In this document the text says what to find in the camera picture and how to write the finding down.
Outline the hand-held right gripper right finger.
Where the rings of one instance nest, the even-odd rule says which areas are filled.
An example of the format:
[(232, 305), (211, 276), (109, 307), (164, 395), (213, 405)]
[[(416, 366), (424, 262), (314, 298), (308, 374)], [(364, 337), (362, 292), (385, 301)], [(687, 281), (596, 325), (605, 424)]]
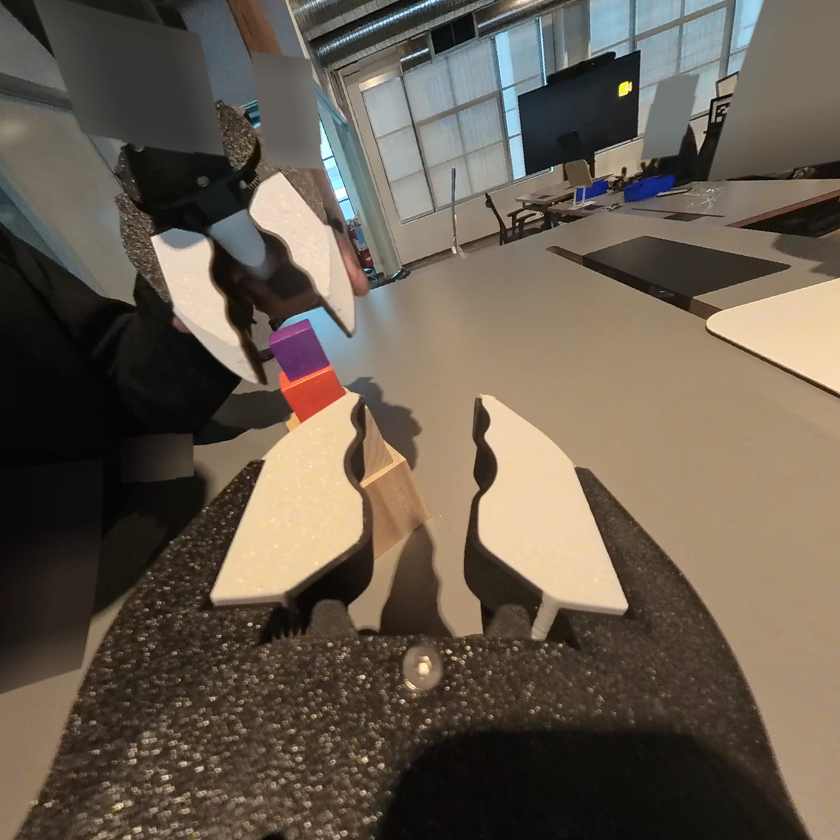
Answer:
[(562, 612), (624, 616), (629, 604), (572, 459), (495, 396), (475, 401), (477, 485), (465, 580), (493, 617), (524, 611), (542, 642)]

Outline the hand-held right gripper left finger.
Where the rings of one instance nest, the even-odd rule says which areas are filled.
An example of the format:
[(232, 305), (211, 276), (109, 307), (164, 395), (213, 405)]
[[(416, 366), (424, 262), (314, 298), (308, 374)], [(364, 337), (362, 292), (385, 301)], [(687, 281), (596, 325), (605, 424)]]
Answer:
[(216, 607), (288, 602), (366, 546), (364, 399), (346, 392), (264, 457), (210, 593)]

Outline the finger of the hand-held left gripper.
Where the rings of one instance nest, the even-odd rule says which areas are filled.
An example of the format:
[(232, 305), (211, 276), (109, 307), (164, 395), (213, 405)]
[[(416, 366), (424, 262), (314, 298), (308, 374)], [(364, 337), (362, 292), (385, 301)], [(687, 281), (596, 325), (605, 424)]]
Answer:
[(151, 237), (174, 314), (201, 345), (240, 379), (267, 383), (253, 339), (254, 310), (228, 281), (218, 282), (213, 242), (172, 228)]
[(355, 295), (338, 239), (282, 172), (257, 186), (249, 218), (266, 244), (272, 292), (283, 301), (313, 302), (354, 336)]

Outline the medium wooden cube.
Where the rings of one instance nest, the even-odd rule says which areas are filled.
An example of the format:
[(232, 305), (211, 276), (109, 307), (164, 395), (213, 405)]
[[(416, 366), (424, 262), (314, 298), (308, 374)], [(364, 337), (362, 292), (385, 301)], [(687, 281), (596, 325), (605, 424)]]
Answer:
[(300, 422), (279, 441), (295, 469), (362, 482), (389, 466), (392, 454), (365, 399), (353, 392)]

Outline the red cube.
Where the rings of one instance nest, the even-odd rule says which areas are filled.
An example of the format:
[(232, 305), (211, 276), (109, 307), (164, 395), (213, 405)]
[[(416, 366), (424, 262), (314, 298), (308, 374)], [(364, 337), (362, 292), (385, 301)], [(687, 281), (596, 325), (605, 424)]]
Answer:
[(345, 389), (330, 364), (296, 380), (280, 371), (279, 382), (280, 391), (300, 424), (345, 395)]

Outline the purple cube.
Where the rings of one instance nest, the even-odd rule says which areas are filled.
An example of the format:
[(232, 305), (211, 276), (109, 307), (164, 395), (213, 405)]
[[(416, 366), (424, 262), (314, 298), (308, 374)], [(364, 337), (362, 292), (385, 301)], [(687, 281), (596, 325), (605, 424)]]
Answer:
[(331, 366), (309, 319), (283, 325), (269, 336), (269, 349), (289, 382)]

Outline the person's left hand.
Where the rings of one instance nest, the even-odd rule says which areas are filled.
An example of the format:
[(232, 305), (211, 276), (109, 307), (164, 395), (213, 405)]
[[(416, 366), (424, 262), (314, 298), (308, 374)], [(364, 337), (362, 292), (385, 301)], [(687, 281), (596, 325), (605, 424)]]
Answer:
[(346, 227), (340, 205), (330, 190), (329, 182), (327, 183), (327, 187), (328, 192), (322, 198), (324, 213), (338, 243), (343, 264), (353, 289), (353, 294), (357, 298), (362, 298), (370, 292), (370, 281), (368, 276), (364, 273), (364, 269), (360, 263), (355, 246), (348, 234), (348, 228)]

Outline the grey floor pole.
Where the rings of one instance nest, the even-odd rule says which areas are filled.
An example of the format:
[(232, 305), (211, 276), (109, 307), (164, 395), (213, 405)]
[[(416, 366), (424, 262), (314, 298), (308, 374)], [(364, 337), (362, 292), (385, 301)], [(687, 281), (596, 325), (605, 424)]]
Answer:
[(452, 233), (452, 241), (451, 241), (451, 252), (459, 257), (465, 258), (466, 253), (461, 247), (458, 238), (458, 228), (457, 228), (457, 213), (456, 213), (456, 192), (457, 192), (457, 171), (454, 166), (450, 168), (450, 217), (451, 217), (451, 233)]

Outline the black office chair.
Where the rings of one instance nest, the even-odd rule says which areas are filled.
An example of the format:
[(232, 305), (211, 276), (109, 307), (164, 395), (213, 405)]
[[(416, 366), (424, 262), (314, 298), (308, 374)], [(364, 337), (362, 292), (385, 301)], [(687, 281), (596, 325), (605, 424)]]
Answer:
[(485, 205), (491, 210), (498, 222), (500, 246), (519, 241), (544, 230), (546, 216), (543, 213), (520, 207), (503, 218), (488, 192), (485, 193)]

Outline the black table panel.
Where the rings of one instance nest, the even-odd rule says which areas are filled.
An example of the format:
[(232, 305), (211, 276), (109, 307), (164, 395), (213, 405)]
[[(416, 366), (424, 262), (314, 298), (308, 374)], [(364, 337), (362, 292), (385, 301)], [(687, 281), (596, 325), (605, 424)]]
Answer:
[(653, 297), (694, 298), (785, 271), (790, 265), (651, 236), (583, 256), (583, 265)]

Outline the white document stand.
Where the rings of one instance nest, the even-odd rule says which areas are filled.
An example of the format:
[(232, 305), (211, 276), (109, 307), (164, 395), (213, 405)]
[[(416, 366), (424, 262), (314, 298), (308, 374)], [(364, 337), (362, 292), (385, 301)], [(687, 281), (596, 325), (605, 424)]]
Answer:
[(718, 311), (707, 331), (839, 395), (839, 279)]

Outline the black wall screen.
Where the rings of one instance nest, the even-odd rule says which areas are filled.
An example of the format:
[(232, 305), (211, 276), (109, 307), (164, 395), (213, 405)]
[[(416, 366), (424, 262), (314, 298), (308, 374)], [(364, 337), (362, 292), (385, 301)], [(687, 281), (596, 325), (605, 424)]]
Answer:
[(526, 175), (572, 161), (638, 136), (641, 52), (613, 52), (553, 74), (518, 95)]

